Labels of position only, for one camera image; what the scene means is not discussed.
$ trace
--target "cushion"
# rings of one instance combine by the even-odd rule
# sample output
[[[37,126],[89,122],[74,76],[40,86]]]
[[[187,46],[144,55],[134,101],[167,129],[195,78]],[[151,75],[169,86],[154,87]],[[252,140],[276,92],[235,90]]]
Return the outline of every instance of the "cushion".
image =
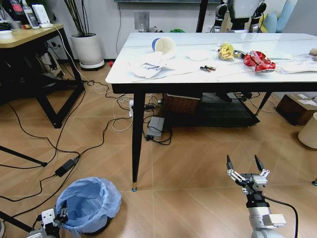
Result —
[[[259,27],[260,27],[261,32],[263,32],[263,33],[267,33],[267,29],[264,27],[264,23],[262,23],[264,21],[264,19],[266,18],[266,16],[267,16],[267,14],[262,15],[259,19]]]
[[[277,13],[272,12],[266,16],[264,19],[264,27],[267,29],[268,33],[276,33],[277,27]]]
[[[284,8],[281,12],[281,15],[277,21],[277,28],[276,28],[276,32],[278,33],[282,33],[287,22],[288,19],[290,18],[293,10],[294,10],[295,4],[291,1],[291,0],[287,0]]]

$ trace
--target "table frame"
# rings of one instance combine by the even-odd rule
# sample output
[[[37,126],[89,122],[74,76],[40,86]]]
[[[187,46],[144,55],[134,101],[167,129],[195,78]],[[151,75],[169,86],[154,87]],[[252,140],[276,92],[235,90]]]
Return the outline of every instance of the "table frame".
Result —
[[[132,191],[137,190],[137,178],[142,145],[144,103],[146,93],[177,92],[266,92],[256,116],[272,92],[317,91],[317,82],[239,82],[239,83],[126,83],[112,84],[114,93],[133,93]]]
[[[61,128],[62,126],[62,122],[65,119],[65,117],[67,116],[67,114],[69,113],[69,111],[71,110],[71,108],[74,106],[76,100],[78,99],[78,97],[80,96],[80,94],[84,91],[84,85],[83,85],[83,81],[80,77],[79,72],[76,69],[76,65],[74,65],[72,62],[74,61],[74,56],[73,53],[71,51],[67,36],[65,34],[65,30],[64,28],[60,28],[59,32],[62,36],[62,39],[64,41],[65,47],[67,49],[67,51],[69,52],[70,56],[67,54],[67,58],[70,61],[70,66],[71,69],[73,71],[75,80],[74,81],[66,81],[63,82],[63,84],[65,85],[73,85],[76,86],[73,93],[69,96],[69,98],[67,99],[67,101],[65,102],[65,104],[61,107],[61,109],[56,113],[55,110],[53,109],[52,105],[50,104],[47,96],[45,95],[45,93],[39,91],[36,95],[36,99],[39,102],[39,104],[41,105],[43,111],[45,112],[45,114],[47,115],[47,117],[49,118],[49,120],[51,121],[52,125],[54,126],[54,128]],[[30,51],[30,49],[36,49],[36,46],[38,44],[42,44],[43,42],[53,38],[59,36],[58,32],[55,30],[51,33],[48,33],[46,35],[43,35],[41,37],[38,37],[34,40],[31,40],[29,42],[23,43],[21,45],[18,45],[16,47],[13,48],[1,48],[0,49],[0,53],[1,54],[13,54],[13,55],[22,55],[23,53]]]

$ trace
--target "yellow snack bag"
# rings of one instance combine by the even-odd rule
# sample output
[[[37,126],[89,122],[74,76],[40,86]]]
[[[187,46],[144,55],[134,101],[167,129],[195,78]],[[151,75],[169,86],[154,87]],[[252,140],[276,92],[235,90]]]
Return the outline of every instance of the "yellow snack bag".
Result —
[[[223,60],[233,60],[233,46],[227,43],[222,44],[219,57]]]

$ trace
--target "white flower pot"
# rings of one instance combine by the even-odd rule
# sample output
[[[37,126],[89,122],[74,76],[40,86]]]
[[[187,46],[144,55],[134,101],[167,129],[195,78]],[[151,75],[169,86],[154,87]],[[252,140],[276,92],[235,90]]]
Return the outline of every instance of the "white flower pot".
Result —
[[[72,35],[70,40],[82,68],[97,68],[105,64],[97,34],[90,33],[88,37]]]
[[[304,128],[299,132],[298,139],[308,147],[317,149],[317,113],[307,122]]]

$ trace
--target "garbage bin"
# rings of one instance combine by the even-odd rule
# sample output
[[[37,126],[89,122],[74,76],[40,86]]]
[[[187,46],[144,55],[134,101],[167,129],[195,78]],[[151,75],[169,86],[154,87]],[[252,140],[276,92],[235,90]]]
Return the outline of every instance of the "garbage bin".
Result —
[[[115,217],[121,205],[121,194],[107,179],[89,177],[73,182],[66,188],[56,202],[59,213],[67,201],[68,221],[63,228],[73,237],[81,234],[96,235]]]
[[[299,132],[298,139],[308,147],[317,149],[317,113],[307,122],[304,128]]]

